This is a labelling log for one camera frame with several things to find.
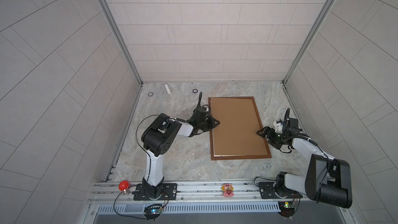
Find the blue poster photo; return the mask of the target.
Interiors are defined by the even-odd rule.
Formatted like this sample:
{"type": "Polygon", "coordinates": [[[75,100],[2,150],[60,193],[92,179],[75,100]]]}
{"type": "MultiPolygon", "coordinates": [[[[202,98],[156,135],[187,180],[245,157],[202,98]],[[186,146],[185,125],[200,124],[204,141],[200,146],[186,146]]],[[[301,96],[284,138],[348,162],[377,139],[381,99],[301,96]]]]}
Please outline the blue poster photo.
{"type": "Polygon", "coordinates": [[[229,158],[229,157],[235,157],[234,155],[215,155],[213,154],[212,157],[214,159],[222,159],[222,158],[229,158]]]}

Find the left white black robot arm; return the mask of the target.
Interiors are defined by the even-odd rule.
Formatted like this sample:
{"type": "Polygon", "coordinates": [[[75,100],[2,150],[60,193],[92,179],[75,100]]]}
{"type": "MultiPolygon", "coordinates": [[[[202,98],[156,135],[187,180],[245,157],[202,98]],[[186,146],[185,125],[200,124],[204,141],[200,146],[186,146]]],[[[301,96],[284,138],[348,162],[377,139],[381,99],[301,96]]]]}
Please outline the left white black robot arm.
{"type": "Polygon", "coordinates": [[[189,120],[172,118],[166,114],[157,118],[143,132],[141,149],[146,153],[146,174],[142,180],[144,194],[158,198],[162,194],[164,155],[177,136],[192,138],[209,132],[220,124],[210,115],[209,108],[198,106],[189,120]]]}

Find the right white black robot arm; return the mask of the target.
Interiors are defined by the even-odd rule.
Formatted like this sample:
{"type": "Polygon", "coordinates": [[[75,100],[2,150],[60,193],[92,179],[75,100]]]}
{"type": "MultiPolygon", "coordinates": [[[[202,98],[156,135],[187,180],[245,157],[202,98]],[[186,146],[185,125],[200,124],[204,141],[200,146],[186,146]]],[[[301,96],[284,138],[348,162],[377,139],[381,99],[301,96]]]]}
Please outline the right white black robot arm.
{"type": "Polygon", "coordinates": [[[274,190],[280,198],[289,194],[301,194],[309,199],[342,208],[352,205],[350,165],[325,152],[308,134],[299,128],[298,120],[286,117],[265,127],[257,135],[268,144],[281,150],[286,145],[290,152],[298,151],[308,162],[305,176],[280,172],[275,179],[274,190]]]}

